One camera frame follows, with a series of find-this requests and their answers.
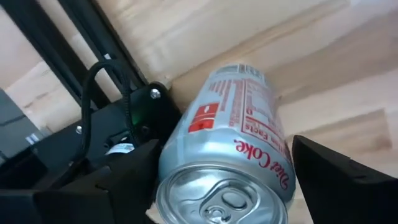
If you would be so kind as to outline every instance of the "black metal frame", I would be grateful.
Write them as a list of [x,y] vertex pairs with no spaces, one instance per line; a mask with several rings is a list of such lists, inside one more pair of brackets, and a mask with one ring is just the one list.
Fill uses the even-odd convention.
[[[93,0],[58,0],[69,18],[86,40],[99,61],[117,59],[127,65],[132,82],[131,90],[147,84],[147,80],[139,70],[118,34],[101,7]],[[107,70],[112,81],[121,90],[120,79]]]
[[[1,6],[49,65],[62,85],[81,106],[81,94],[87,68],[36,0],[0,0]],[[95,83],[90,92],[91,108],[110,103]]]

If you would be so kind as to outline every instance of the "black cable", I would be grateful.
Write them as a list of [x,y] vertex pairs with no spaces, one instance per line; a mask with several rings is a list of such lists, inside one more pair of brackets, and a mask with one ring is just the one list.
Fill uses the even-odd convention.
[[124,65],[118,60],[105,60],[95,63],[88,71],[88,76],[83,84],[83,94],[81,103],[81,145],[80,150],[77,152],[73,163],[83,160],[90,148],[91,142],[91,111],[90,111],[90,86],[95,82],[95,76],[102,68],[111,69],[115,75],[122,81],[122,97],[123,106],[125,110],[126,125],[129,129],[129,137],[133,144],[136,145],[136,139],[133,135],[134,126],[132,124],[131,109],[130,109],[130,78],[126,74]]

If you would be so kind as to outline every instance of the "wooden floor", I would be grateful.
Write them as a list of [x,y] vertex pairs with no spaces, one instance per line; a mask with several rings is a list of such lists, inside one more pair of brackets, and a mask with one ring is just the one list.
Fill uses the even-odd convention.
[[[86,65],[94,63],[56,1],[40,2]],[[275,87],[288,142],[302,134],[398,177],[397,0],[98,2],[147,79],[171,86],[181,110],[213,69],[248,63]],[[79,119],[78,106],[4,12],[0,22],[16,42],[0,41],[1,88],[37,126],[58,131]],[[105,73],[99,82],[119,98]],[[312,223],[300,189],[289,218]]]

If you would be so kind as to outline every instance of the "aluminum can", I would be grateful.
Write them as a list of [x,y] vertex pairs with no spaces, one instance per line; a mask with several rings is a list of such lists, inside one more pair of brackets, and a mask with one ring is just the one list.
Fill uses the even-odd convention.
[[295,172],[265,76],[210,74],[159,159],[156,204],[168,224],[288,223]]

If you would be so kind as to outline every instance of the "pull tab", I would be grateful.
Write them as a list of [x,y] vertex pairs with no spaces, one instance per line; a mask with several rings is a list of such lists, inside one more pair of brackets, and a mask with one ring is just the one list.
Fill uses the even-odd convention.
[[256,192],[251,187],[229,183],[203,201],[200,215],[208,223],[235,223],[253,209],[256,200]]

